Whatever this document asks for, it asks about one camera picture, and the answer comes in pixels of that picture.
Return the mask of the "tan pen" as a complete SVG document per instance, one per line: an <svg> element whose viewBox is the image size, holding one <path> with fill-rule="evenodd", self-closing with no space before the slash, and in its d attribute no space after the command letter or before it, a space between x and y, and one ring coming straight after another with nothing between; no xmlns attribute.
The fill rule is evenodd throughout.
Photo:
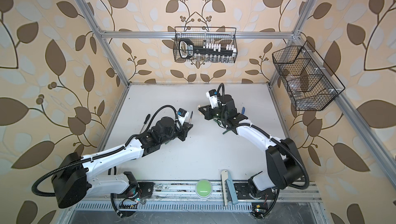
<svg viewBox="0 0 396 224"><path fill-rule="evenodd" d="M189 124L192 123L192 118L193 118L193 111L192 111L191 114L190 114Z"/></svg>

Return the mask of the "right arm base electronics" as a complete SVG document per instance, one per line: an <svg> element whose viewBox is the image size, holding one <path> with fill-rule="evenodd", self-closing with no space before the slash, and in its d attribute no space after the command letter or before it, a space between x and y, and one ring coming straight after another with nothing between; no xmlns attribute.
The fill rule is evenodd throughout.
<svg viewBox="0 0 396 224"><path fill-rule="evenodd" d="M250 206L250 214L255 219L265 219L270 214L280 192L277 188L259 190L252 182L234 183L234 188L238 201Z"/></svg>

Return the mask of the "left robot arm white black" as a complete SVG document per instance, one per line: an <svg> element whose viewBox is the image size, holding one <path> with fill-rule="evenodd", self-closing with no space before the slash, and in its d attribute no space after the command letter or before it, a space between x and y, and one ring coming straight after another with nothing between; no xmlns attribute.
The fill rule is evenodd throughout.
<svg viewBox="0 0 396 224"><path fill-rule="evenodd" d="M131 135L124 144L85 156L76 152L67 155L57 169L46 173L32 185L32 193L56 198L60 209L71 207L87 196L135 195L139 186L130 171L115 175L103 173L125 162L146 157L174 139L185 141L193 127L192 114L183 108L168 107L174 112L174 118L161 118L155 126Z"/></svg>

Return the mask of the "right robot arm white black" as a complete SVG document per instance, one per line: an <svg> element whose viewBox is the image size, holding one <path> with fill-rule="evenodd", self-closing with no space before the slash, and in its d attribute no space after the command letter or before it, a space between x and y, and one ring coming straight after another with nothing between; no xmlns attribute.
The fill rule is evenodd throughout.
<svg viewBox="0 0 396 224"><path fill-rule="evenodd" d="M225 93L223 83L208 91L206 97L210 104L199 107L206 120L214 120L224 129L224 134L233 132L247 139L265 154L266 168L248 180L252 198L260 199L268 189L305 190L309 187L307 169L293 140L272 136L239 113L232 96Z"/></svg>

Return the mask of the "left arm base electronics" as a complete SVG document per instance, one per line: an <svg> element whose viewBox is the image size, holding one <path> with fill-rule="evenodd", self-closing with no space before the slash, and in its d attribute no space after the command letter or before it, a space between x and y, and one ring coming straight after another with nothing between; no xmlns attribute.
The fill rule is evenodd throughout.
<svg viewBox="0 0 396 224"><path fill-rule="evenodd" d="M138 206L152 196L154 185L154 182L138 182L122 194L111 193L110 202L113 210L120 218L134 215Z"/></svg>

